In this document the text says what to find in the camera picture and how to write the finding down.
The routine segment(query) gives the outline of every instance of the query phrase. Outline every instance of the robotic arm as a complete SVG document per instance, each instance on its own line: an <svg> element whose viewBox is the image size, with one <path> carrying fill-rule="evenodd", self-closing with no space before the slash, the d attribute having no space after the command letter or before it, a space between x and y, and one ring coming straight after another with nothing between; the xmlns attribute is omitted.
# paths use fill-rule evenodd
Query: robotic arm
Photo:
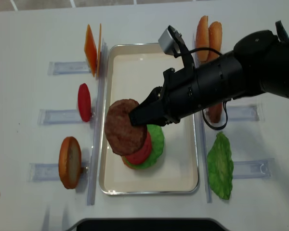
<svg viewBox="0 0 289 231"><path fill-rule="evenodd" d="M269 92L289 99L289 38L276 22L277 34L269 30L252 33L218 59L195 68L182 35L169 26L158 40L165 54L182 57L184 68L164 71L163 87L154 88L130 112L133 126L165 126L220 102Z"/></svg>

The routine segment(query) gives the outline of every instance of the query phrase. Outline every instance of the white tray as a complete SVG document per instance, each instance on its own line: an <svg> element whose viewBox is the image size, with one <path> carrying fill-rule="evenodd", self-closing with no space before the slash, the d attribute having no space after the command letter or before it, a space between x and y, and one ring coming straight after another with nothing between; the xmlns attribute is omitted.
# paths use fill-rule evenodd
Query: white tray
<svg viewBox="0 0 289 231"><path fill-rule="evenodd" d="M163 72L183 68L181 58L165 55L158 44L118 45L108 59L105 115L116 100L141 103L154 87L163 85ZM158 162L145 170L126 167L102 138L99 184L109 195L190 193L198 185L198 161L193 115L162 128L165 147Z"/></svg>

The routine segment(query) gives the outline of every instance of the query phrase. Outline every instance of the red tomato slice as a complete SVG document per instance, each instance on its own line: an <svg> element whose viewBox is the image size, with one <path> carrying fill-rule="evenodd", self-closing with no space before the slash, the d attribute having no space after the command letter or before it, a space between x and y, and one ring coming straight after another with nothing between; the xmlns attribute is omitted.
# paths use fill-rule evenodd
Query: red tomato slice
<svg viewBox="0 0 289 231"><path fill-rule="evenodd" d="M144 146L139 151L136 151L135 153L131 155L126 155L125 158L128 162L130 162L132 165L139 165L142 164L151 154L152 151L152 142L151 142L151 136L150 133L147 133L146 140L144 142Z"/></svg>
<svg viewBox="0 0 289 231"><path fill-rule="evenodd" d="M92 116L91 97L87 84L80 85L78 90L78 109L79 114L84 122L89 122Z"/></svg>

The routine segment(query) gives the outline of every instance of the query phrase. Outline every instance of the tray rim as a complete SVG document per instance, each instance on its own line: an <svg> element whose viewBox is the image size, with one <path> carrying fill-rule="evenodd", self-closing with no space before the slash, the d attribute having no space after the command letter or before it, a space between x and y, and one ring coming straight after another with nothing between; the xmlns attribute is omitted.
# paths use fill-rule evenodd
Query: tray rim
<svg viewBox="0 0 289 231"><path fill-rule="evenodd" d="M199 123L199 118L196 115L196 113L193 114L192 120L193 120L193 133L194 133L194 144L195 144L195 155L196 155L196 167L197 167L198 181L197 181L196 186L192 190L189 190L189 191L147 191L147 192L107 192L107 191L103 190L103 188L101 186L100 175L101 175L101 171L102 171L101 164L102 164L102 152L103 152L103 142L104 142L103 141L104 140L104 122L105 122L105 116L106 116L106 101L107 101L107 96L108 96L107 90L109 87L109 80L110 80L108 75L109 75L109 68L112 66L112 65L110 65L111 56L112 56L111 54L118 47L156 46L156 45L158 45L158 43L118 44L118 45L113 46L108 53L107 74L106 74L107 78L106 78L106 84L105 84L105 90L104 90L104 99L103 99L103 124L102 124L103 134L102 134L101 142L100 142L101 147L99 149L99 171L98 171L99 186L100 186L101 191L103 193L105 193L106 195L190 194L190 193L195 192L199 187L200 177L199 177L199 165L198 165L198 163L199 163L199 161L198 161L198 149L197 149L197 141L196 141L196 123L197 123L196 117L197 117L198 123Z"/></svg>

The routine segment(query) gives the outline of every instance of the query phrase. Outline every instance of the tabletop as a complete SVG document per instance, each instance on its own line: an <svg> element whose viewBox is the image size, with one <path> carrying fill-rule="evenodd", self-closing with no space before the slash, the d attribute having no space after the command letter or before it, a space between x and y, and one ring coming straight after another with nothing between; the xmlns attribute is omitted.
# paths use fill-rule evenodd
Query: tabletop
<svg viewBox="0 0 289 231"><path fill-rule="evenodd" d="M75 136L85 158L92 153L87 124L41 127L40 109L76 109L76 94L90 74L48 76L49 61L84 61L87 24L103 25L109 48L157 42L168 25L192 48L199 19L223 25L223 52L249 33L281 20L289 34L289 0L220 0L0 13L0 230L69 230L91 218L211 218L229 230L289 230L289 100L264 94L260 124L264 152L276 161L271 180L236 180L231 200L207 204L198 148L199 187L189 195L107 196L97 186L66 190L59 181L27 181L29 163L57 163L60 143Z"/></svg>

